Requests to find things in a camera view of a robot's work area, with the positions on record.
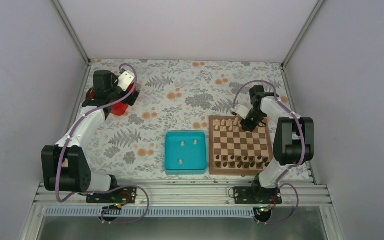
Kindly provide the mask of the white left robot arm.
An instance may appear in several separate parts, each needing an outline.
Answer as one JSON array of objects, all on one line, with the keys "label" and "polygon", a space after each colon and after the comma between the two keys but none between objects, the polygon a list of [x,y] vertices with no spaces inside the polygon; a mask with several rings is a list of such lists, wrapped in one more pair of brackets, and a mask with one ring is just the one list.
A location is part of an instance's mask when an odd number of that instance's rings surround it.
[{"label": "white left robot arm", "polygon": [[41,151],[43,180],[48,191],[99,192],[111,203],[119,197],[116,179],[91,171],[86,148],[115,105],[133,106],[140,92],[135,85],[136,73],[127,69],[120,69],[119,75],[97,70],[92,80],[72,127],[56,144],[46,145]]}]

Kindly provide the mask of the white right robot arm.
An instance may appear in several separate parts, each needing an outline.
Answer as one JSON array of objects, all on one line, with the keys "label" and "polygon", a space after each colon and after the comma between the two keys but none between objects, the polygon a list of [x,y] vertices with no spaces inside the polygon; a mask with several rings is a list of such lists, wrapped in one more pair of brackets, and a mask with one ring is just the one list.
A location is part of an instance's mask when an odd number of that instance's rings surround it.
[{"label": "white right robot arm", "polygon": [[279,186],[293,168],[302,166],[314,158],[314,120],[288,109],[278,99],[275,91],[266,92],[262,85],[249,90],[251,109],[239,105],[235,112],[242,117],[240,125],[245,132],[253,132],[269,117],[276,121],[276,133],[272,145],[274,159],[267,169],[258,175],[259,185],[251,189],[251,198],[258,204],[270,197],[271,188]]}]

